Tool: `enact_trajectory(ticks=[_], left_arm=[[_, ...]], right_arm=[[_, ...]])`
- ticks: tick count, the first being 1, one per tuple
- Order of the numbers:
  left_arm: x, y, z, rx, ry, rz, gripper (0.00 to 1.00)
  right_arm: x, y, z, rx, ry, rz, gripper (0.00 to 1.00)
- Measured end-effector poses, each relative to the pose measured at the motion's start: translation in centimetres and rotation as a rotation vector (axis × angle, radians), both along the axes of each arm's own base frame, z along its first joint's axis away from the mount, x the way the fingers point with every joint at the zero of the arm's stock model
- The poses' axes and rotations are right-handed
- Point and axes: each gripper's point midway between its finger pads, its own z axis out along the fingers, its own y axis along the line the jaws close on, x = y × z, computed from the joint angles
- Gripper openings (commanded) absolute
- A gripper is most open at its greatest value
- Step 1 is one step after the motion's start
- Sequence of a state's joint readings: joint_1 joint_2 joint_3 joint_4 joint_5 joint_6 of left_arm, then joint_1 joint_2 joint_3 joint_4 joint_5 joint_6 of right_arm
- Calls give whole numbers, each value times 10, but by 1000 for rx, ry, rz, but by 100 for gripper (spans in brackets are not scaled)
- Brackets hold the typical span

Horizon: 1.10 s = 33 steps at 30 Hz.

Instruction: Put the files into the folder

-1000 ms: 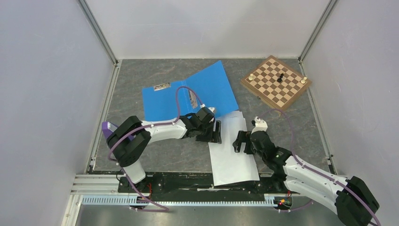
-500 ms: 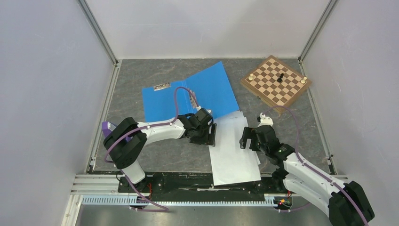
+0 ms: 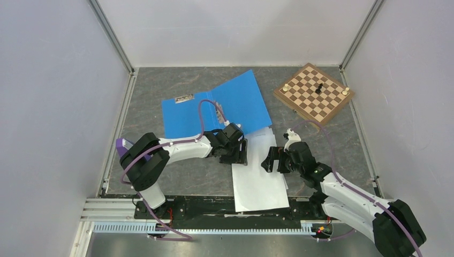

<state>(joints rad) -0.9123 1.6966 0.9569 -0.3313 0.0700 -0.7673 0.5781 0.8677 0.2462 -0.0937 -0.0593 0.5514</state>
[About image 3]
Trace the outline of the white paper sheet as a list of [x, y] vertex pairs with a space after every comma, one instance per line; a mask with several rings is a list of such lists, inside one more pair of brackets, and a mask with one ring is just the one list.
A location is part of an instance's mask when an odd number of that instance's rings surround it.
[[276, 146], [271, 128], [265, 127], [246, 135], [247, 165], [233, 164], [232, 178], [236, 212], [271, 210], [289, 207], [284, 176], [266, 172], [261, 163], [269, 148]]

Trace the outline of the blue file folder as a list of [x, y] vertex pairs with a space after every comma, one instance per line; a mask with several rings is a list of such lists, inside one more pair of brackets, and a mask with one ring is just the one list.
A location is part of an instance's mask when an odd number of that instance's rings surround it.
[[207, 92], [177, 96], [161, 102], [164, 134], [168, 139], [191, 137], [225, 128], [225, 121], [240, 126], [244, 134], [272, 124], [252, 70]]

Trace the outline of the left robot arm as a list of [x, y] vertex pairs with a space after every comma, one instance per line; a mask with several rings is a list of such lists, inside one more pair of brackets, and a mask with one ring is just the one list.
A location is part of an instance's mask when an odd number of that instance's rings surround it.
[[154, 218], [162, 218], [168, 212], [166, 198], [157, 182], [167, 165], [209, 157], [217, 158], [222, 164], [246, 165], [247, 144], [243, 131], [235, 123], [192, 137], [166, 139], [150, 132], [135, 143], [124, 138], [118, 138], [115, 143], [124, 171], [122, 183], [138, 192]]

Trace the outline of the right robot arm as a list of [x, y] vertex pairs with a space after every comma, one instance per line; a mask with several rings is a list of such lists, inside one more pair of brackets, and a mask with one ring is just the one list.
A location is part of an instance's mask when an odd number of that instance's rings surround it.
[[266, 172], [297, 172], [315, 189], [309, 212], [335, 218], [369, 238], [382, 256], [413, 256], [427, 237], [411, 208], [402, 200], [386, 200], [350, 184], [326, 164], [316, 161], [305, 142], [270, 147], [261, 162]]

